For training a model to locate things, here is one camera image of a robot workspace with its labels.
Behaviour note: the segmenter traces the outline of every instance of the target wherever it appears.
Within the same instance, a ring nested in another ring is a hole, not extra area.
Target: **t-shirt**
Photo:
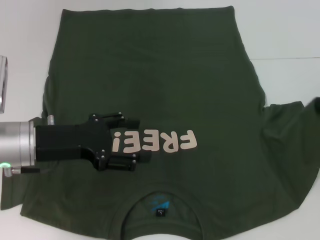
[[[231,6],[63,10],[36,124],[114,112],[140,127],[113,129],[112,150],[149,162],[38,163],[3,179],[1,208],[109,240],[220,240],[299,208],[318,174],[320,98],[265,107]]]

